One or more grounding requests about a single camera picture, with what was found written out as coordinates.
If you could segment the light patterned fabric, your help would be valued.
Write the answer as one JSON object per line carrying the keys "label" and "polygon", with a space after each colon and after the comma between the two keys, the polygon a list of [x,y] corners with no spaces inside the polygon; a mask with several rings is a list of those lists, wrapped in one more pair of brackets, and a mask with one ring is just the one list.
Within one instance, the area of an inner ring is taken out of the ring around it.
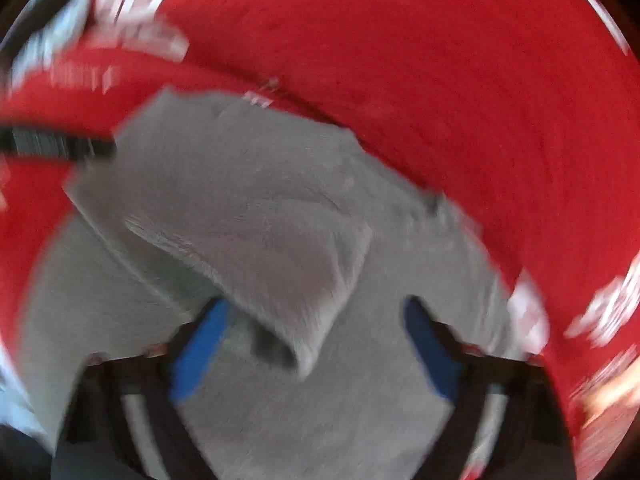
{"label": "light patterned fabric", "polygon": [[92,0],[1,0],[1,92],[21,84],[36,68],[84,31]]}

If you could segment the red blanket white lettering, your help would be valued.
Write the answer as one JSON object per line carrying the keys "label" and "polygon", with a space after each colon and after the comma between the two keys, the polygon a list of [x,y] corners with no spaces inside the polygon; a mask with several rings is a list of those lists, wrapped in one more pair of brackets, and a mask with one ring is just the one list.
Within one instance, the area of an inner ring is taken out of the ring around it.
{"label": "red blanket white lettering", "polygon": [[[117,143],[159,94],[223,93],[348,130],[367,154],[453,203],[496,271],[519,359],[541,356],[570,430],[588,394],[639,357],[639,74],[606,47],[576,55],[334,52],[268,91],[230,68],[78,44],[2,103],[17,126]],[[32,282],[64,197],[90,162],[3,169],[1,319],[18,374]]]}

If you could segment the red plush pillow white characters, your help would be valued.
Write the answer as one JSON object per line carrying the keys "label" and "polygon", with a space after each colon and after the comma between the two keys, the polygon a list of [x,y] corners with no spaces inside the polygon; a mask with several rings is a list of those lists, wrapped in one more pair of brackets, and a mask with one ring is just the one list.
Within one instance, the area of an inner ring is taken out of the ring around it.
{"label": "red plush pillow white characters", "polygon": [[396,307],[540,356],[580,478],[638,410],[639,65],[591,0],[93,0],[122,66],[86,219],[228,309],[186,423],[226,479],[405,479],[437,434]]}

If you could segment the grey sweatshirt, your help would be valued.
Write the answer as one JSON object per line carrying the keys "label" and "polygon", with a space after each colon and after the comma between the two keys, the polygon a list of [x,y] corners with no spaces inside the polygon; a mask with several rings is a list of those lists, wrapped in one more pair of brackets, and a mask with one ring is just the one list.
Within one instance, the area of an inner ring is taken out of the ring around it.
{"label": "grey sweatshirt", "polygon": [[518,352],[469,220],[348,130],[164,91],[63,195],[18,352],[48,443],[88,356],[134,356],[215,298],[229,325],[181,411],[225,479],[410,478],[447,413],[402,327],[410,295]]}

